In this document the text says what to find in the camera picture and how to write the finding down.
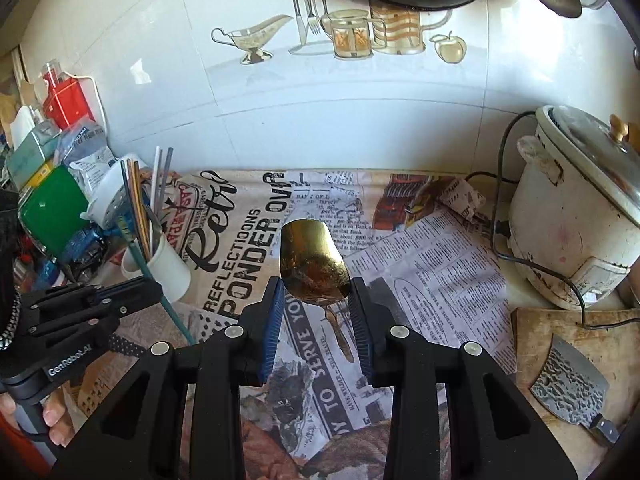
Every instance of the plastic bag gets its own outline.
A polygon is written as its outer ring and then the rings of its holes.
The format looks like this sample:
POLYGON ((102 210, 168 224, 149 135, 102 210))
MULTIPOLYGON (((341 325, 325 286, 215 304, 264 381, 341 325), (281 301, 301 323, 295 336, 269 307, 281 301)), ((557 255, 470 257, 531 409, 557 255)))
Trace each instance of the plastic bag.
POLYGON ((56 147, 54 163, 64 164, 91 202, 94 192, 116 158, 107 145, 103 127, 88 117, 66 129, 56 147))
POLYGON ((56 166, 64 164, 69 167, 72 162, 100 152, 103 148, 109 150, 103 127, 85 116, 62 132, 53 162, 56 166))
POLYGON ((109 147, 103 146, 97 152, 71 162, 68 169, 86 199, 91 202, 102 178, 116 162, 109 147))

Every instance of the wooden cutting board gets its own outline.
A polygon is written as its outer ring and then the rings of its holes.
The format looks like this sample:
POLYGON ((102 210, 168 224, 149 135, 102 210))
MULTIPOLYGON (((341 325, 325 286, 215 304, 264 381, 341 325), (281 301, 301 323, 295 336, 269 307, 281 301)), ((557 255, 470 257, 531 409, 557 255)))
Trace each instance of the wooden cutting board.
MULTIPOLYGON (((609 324, 640 317, 640 310, 588 312, 590 324, 609 324)), ((545 421, 574 464, 579 479, 586 478, 600 463, 607 448, 589 432, 557 418, 529 391, 545 364, 553 334, 558 334, 584 354, 609 381, 603 415, 622 430, 640 400, 640 324, 609 330, 581 329, 580 313, 567 310, 518 308, 513 314, 516 340, 516 383, 545 421)))

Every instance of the rice cooker lid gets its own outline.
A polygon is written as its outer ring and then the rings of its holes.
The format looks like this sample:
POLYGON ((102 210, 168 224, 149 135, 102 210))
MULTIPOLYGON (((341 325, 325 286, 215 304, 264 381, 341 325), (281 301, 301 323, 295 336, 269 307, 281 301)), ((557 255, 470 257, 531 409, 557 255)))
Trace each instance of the rice cooker lid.
POLYGON ((594 186, 640 225, 640 155, 624 138, 628 126, 616 116, 610 117, 608 125, 569 106, 545 110, 556 127, 551 131, 543 128, 550 140, 594 186))

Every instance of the black cable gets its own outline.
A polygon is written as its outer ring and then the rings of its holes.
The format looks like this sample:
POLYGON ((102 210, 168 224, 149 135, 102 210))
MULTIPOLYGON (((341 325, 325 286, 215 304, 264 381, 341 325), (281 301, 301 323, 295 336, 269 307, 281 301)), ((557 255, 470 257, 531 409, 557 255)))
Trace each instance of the black cable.
POLYGON ((498 200, 500 199, 500 187, 502 185, 502 182, 504 181, 503 177, 502 177, 502 170, 503 170, 503 162, 504 162, 504 147, 507 144, 507 138, 509 137, 509 134, 511 133, 511 130, 513 129, 513 127, 515 126, 515 124, 521 120, 524 117, 528 117, 528 116, 535 116, 535 112, 523 112, 521 114, 518 114, 513 121, 511 121, 509 123, 509 125, 507 126, 507 129, 504 131, 504 135, 502 136, 502 141, 500 142, 500 148, 498 149, 498 174, 495 175, 496 178, 496 186, 495 186, 495 203, 494 203, 494 210, 492 211, 492 216, 491 216, 491 249, 492 251, 495 253, 495 255, 502 259, 502 260, 507 260, 508 262, 514 262, 516 264, 521 264, 527 267, 530 267, 531 269, 536 269, 539 270, 540 272, 544 272, 545 274, 548 274, 549 276, 554 277, 557 280, 560 280, 561 282, 566 283, 569 288, 572 290, 572 292, 575 294, 575 297, 578 300, 578 303, 580 304, 580 312, 582 313, 582 322, 580 323, 580 326, 585 329, 585 330, 601 330, 604 328, 615 328, 618 326, 623 326, 623 325, 627 325, 630 323, 635 323, 635 322, 640 322, 640 318, 639 317, 633 317, 631 319, 626 319, 624 321, 619 321, 617 323, 610 323, 610 324, 598 324, 598 325, 590 325, 587 324, 587 311, 586 311, 586 306, 584 304, 584 299, 582 298, 582 294, 580 293, 580 290, 578 290, 578 287, 576 287, 574 285, 574 282, 572 282, 568 277, 563 276, 562 274, 560 274, 559 272, 555 272, 554 270, 548 269, 547 267, 543 267, 535 262, 530 262, 529 260, 524 260, 522 258, 517 258, 516 256, 511 256, 510 254, 505 254, 505 253, 501 253, 495 245, 495 235, 496 235, 496 221, 495 221, 495 217, 498 211, 498 200))
MULTIPOLYGON (((495 173, 491 173, 489 171, 474 171, 473 173, 469 173, 466 177, 465 180, 469 181, 471 180, 473 177, 478 176, 478 175, 484 175, 484 176, 490 176, 492 178, 498 178, 498 176, 495 173)), ((511 180, 510 178, 502 178, 503 182, 506 182, 507 184, 517 184, 518 181, 517 180, 511 180)))

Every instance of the human hand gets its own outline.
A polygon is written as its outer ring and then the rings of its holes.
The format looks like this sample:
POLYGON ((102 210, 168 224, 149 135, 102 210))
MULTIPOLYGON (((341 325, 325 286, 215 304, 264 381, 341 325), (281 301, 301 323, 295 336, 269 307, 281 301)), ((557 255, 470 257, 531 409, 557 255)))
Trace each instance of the human hand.
MULTIPOLYGON (((9 394, 0 394, 0 415, 4 416, 12 428, 20 431, 20 427, 15 420, 15 401, 9 394)), ((45 401, 42 407, 44 422, 51 429, 49 438, 56 446, 66 447, 76 434, 71 423, 71 417, 66 412, 65 397, 62 388, 53 392, 45 401)))

